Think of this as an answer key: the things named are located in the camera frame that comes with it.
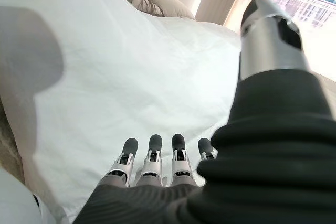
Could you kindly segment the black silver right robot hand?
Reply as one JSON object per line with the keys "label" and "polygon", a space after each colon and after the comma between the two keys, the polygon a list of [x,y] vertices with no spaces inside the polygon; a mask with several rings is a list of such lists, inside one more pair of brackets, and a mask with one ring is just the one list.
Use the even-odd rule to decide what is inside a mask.
{"label": "black silver right robot hand", "polygon": [[198,142],[197,186],[184,138],[172,138],[172,183],[150,138],[138,183],[128,139],[75,223],[335,223],[335,120],[311,72],[299,28],[272,0],[241,21],[239,75],[226,125]]}

